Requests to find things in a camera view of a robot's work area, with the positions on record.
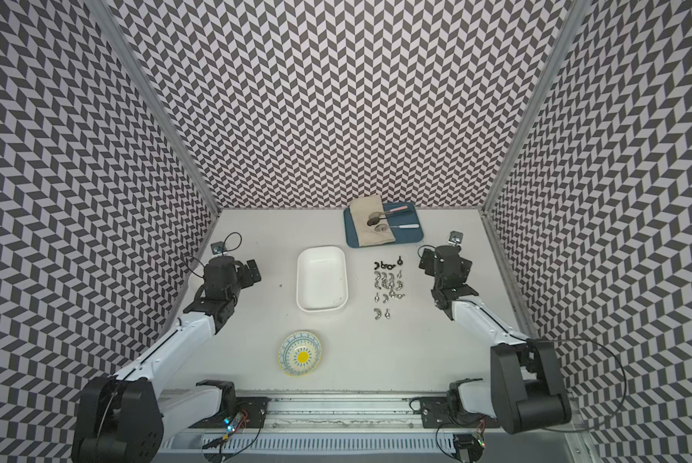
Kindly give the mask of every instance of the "decorative plate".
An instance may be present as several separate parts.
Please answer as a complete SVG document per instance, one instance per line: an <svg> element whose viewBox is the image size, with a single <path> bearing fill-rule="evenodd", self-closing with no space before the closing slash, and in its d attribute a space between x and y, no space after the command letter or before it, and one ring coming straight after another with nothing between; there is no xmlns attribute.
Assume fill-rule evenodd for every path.
<svg viewBox="0 0 692 463"><path fill-rule="evenodd" d="M279 367L290 376L307 375L320 363L321 355L320 339L310 331L297 331L279 347Z"/></svg>

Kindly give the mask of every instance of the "spoon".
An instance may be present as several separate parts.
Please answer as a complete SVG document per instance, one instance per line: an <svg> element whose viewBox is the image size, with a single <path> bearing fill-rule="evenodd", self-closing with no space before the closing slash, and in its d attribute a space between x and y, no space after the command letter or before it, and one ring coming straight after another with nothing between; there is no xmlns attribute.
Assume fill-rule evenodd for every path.
<svg viewBox="0 0 692 463"><path fill-rule="evenodd" d="M369 227L372 227L373 225L377 225L379 221L382 218L387 218L389 215L394 214L394 213L410 213L410 211L407 209L407 206L401 206L399 208L395 209L390 209L387 212L372 212L369 214L369 220L367 220L367 225Z"/></svg>
<svg viewBox="0 0 692 463"><path fill-rule="evenodd" d="M383 232L387 231L389 228L420 228L421 226L419 224L408 224L408 225L387 225L387 224L379 224L376 227L374 227L374 231L378 232Z"/></svg>

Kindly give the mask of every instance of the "cable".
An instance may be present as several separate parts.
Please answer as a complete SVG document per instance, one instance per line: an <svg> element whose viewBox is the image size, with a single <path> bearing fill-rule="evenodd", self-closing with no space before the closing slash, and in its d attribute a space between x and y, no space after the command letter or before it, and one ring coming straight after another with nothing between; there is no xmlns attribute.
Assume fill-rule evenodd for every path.
<svg viewBox="0 0 692 463"><path fill-rule="evenodd" d="M441 444L438 443L438 430L440 430L441 428L443 428L443 427L446 426L447 424L451 424L451 423L441 423L441 424L438 426L438 428L436 428L436 435L435 435L436 447L438 447L438 449L441 450L441 453L443 453L443 455L446 455L446 456L448 456L449 458L451 458L452 460L455 460L456 458L454 458L454 457L451 456L450 454L448 454L448 453L446 453L445 451L443 451L443 447L441 446Z"/></svg>
<svg viewBox="0 0 692 463"><path fill-rule="evenodd" d="M239 243L238 243L238 246L235 246L235 247L233 247L232 249L227 249L227 248L226 248L227 240L228 240L228 238L229 238L230 236L233 236L233 235L238 235L238 237L240 238L240 241L239 241ZM232 233L230 233L230 235L226 236L224 240L222 240L222 248L225 249L225 252L226 252L226 253L231 253L232 251L238 249L238 248L240 247L240 245L242 245L242 244L243 244L243 235L241 235L241 234L238 233L238 232L232 232Z"/></svg>
<svg viewBox="0 0 692 463"><path fill-rule="evenodd" d="M196 257L194 257L193 254L188 253L185 257L187 257L187 258L191 257L191 258L194 259L195 261L197 261L197 262L199 262L200 264L202 264L202 266L204 267L204 264L202 263L202 261L199 260L199 259L197 259ZM186 265L186 268L189 269L189 272L194 273L196 276L198 276L198 277L201 278L201 279L204 279L204 277L203 277L202 275L200 275L199 273L194 272L194 269L193 269L192 267L189 266L188 259L187 259L187 260L184 260L184 265Z"/></svg>
<svg viewBox="0 0 692 463"><path fill-rule="evenodd" d="M609 356L613 357L613 360L616 362L616 364L619 366L619 370L621 370L621 375L624 377L623 383L624 383L624 390L623 394L621 394L621 399L619 399L619 405L616 407L616 409L613 411L613 413L609 413L608 416L605 416L601 421L599 421L597 424L594 424L593 426L589 426L587 428L580 428L576 429L573 431L567 431L567 430L562 430L562 429L550 429L550 428L542 428L545 429L546 431L552 431L554 433L566 433L566 434L576 434L576 433L584 433L586 431L592 431L595 429L600 428L603 424L607 423L610 421L614 416L619 414L621 409L624 406L624 402L626 402L627 397L629 396L629 390L628 390L628 383L629 379L626 375L626 370L624 370L624 366L621 364L621 360L619 360L619 357L615 355L611 349L608 347L602 345L600 342L593 341L592 339L589 338L557 338L557 339L538 339L539 341L545 341L545 342L569 342L569 341L585 341L585 342L592 342L594 345L600 347L602 350L605 350Z"/></svg>
<svg viewBox="0 0 692 463"><path fill-rule="evenodd" d="M419 246L418 249L416 250L416 252L418 253L418 257L421 259L423 259L423 255L421 254L421 249L423 249L424 247L432 247L433 249L436 248L436 246L431 246L431 245Z"/></svg>
<svg viewBox="0 0 692 463"><path fill-rule="evenodd" d="M407 403L407 406L410 407L410 410L412 410L412 411L414 411L414 412L419 412L419 411L420 411L420 410L415 410L415 408L413 408L413 402L415 402L416 400L420 400L420 399L421 399L420 397L413 397L413 398L410 400L410 402Z"/></svg>
<svg viewBox="0 0 692 463"><path fill-rule="evenodd" d="M261 412L261 418L263 418L263 417L264 417L264 412ZM250 444L246 445L246 446L243 447L242 449L240 449L240 450L238 450L237 452L233 453L231 456L225 458L224 461L227 461L227 460L229 460L230 458L232 458L232 457L234 457L234 456L240 455L242 452L244 452L245 450L247 450L251 445L255 444L256 440L258 440L258 436L261 434L261 429L262 429L263 427L264 427L264 423L262 422L262 423L261 423L261 426L258 428L258 432L255 434L255 437L254 437L253 440L250 442Z"/></svg>

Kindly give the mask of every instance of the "black and white patterned backdrop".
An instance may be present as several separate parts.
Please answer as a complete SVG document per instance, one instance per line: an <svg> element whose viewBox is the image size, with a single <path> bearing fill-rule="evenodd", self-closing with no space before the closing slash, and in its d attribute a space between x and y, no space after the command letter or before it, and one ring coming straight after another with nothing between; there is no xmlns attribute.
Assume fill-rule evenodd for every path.
<svg viewBox="0 0 692 463"><path fill-rule="evenodd" d="M157 337L211 212L78 0L0 1L0 461Z"/></svg>
<svg viewBox="0 0 692 463"><path fill-rule="evenodd" d="M109 0L219 204L481 205L570 0Z"/></svg>
<svg viewBox="0 0 692 463"><path fill-rule="evenodd" d="M692 1L593 3L491 216L541 334L621 356L601 456L692 461ZM560 349L612 412L615 364Z"/></svg>

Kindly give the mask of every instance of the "white rectangular dish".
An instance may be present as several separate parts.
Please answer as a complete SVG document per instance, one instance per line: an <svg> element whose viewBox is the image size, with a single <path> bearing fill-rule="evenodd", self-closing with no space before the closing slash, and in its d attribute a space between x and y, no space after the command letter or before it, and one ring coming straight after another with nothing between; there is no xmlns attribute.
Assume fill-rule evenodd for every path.
<svg viewBox="0 0 692 463"><path fill-rule="evenodd" d="M297 306L307 313L340 310L348 301L346 254L340 247L311 247L297 259Z"/></svg>

